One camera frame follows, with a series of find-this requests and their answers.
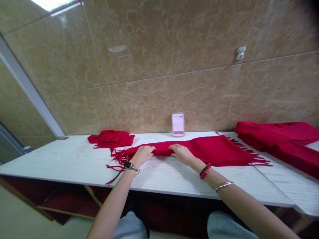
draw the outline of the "folded red scarf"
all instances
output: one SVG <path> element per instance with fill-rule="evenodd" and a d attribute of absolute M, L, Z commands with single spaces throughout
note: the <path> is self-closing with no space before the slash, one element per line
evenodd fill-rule
<path fill-rule="evenodd" d="M 134 134 L 126 131 L 104 130 L 99 135 L 91 135 L 87 139 L 96 143 L 95 148 L 111 148 L 111 153 L 116 147 L 130 146 L 133 144 Z"/>
<path fill-rule="evenodd" d="M 246 144 L 265 151 L 319 179 L 319 152 L 305 145 L 319 140 L 319 129 L 306 122 L 256 124 L 238 122 L 236 133 Z"/>
<path fill-rule="evenodd" d="M 268 164 L 269 161 L 259 157 L 257 154 L 254 154 L 252 150 L 239 148 L 238 146 L 236 146 L 236 144 L 238 144 L 236 141 L 231 142 L 224 135 L 200 137 L 189 141 L 149 143 L 142 144 L 140 146 L 154 146 L 156 148 L 152 152 L 154 155 L 170 156 L 174 151 L 169 149 L 168 147 L 176 143 L 187 147 L 196 158 L 199 158 L 203 162 L 210 163 L 212 166 L 216 167 L 251 166 L 251 163 L 259 163 L 257 165 L 272 166 Z M 113 160 L 118 160 L 118 162 L 123 165 L 125 161 L 130 161 L 132 159 L 140 146 L 115 152 L 111 154 L 111 156 L 113 157 Z M 116 178 L 125 169 L 122 166 L 107 165 L 107 167 L 113 168 L 114 170 L 119 172 Z M 116 178 L 114 178 L 107 184 L 112 183 Z"/>

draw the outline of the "tassel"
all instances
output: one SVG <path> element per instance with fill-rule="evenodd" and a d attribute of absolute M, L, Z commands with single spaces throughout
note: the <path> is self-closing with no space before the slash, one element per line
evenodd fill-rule
<path fill-rule="evenodd" d="M 126 161 L 130 161 L 132 159 L 132 157 L 129 157 L 127 154 L 123 154 L 122 151 L 123 150 L 119 150 L 117 151 L 116 148 L 114 148 L 113 146 L 111 147 L 111 157 L 113 157 L 113 160 L 117 160 L 119 162 L 119 164 L 123 165 L 124 162 Z M 125 171 L 125 167 L 122 166 L 110 166 L 110 165 L 106 165 L 107 168 L 111 168 L 117 172 L 119 172 L 115 178 L 113 178 L 111 181 L 109 181 L 108 183 L 106 183 L 106 185 L 111 184 L 112 182 L 114 182 L 115 179 L 117 179 L 117 177 L 121 174 L 121 172 Z"/>
<path fill-rule="evenodd" d="M 259 154 L 256 154 L 251 149 L 246 148 L 246 145 L 239 143 L 238 140 L 231 139 L 230 137 L 227 137 L 227 138 L 254 158 L 254 160 L 251 163 L 261 163 L 261 164 L 250 164 L 250 166 L 269 166 L 269 167 L 273 166 L 269 164 L 270 163 L 269 160 L 265 160 L 264 158 L 260 157 Z"/>

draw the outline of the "hand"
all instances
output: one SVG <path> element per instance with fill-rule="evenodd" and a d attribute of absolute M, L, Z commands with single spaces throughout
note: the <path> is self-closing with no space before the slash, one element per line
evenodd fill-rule
<path fill-rule="evenodd" d="M 139 168 L 143 163 L 148 161 L 154 154 L 152 154 L 153 150 L 155 150 L 154 146 L 144 145 L 139 147 L 134 157 L 130 160 L 132 164 L 136 168 Z"/>
<path fill-rule="evenodd" d="M 182 146 L 180 144 L 172 144 L 168 148 L 172 149 L 175 152 L 172 153 L 171 156 L 177 158 L 179 161 L 188 166 L 191 166 L 194 161 L 199 160 L 190 152 L 190 150 L 187 147 Z"/>

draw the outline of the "gray pants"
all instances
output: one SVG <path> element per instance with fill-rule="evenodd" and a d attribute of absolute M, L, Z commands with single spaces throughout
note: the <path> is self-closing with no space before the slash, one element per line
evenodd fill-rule
<path fill-rule="evenodd" d="M 258 237 L 237 224 L 231 216 L 214 211 L 209 215 L 207 222 L 207 233 L 209 239 L 258 239 Z M 115 229 L 113 239 L 147 239 L 146 229 L 134 212 L 130 211 L 122 217 Z"/>

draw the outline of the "red bracelet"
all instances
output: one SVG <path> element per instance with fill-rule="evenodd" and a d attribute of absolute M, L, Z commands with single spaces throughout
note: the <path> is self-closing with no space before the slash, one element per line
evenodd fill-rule
<path fill-rule="evenodd" d="M 207 164 L 207 167 L 203 169 L 203 171 L 199 175 L 200 179 L 204 179 L 207 176 L 209 169 L 210 169 L 210 166 L 211 165 L 209 163 L 209 164 Z"/>

